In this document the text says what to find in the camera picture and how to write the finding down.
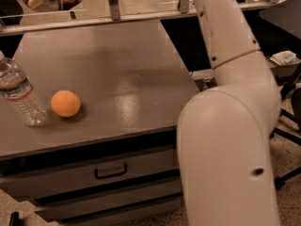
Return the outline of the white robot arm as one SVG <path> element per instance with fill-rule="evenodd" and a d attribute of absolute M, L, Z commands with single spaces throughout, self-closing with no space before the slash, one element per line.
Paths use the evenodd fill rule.
<path fill-rule="evenodd" d="M 280 113 L 270 66 L 236 0 L 194 0 L 216 87 L 177 126 L 189 226 L 280 226 L 269 137 Z"/>

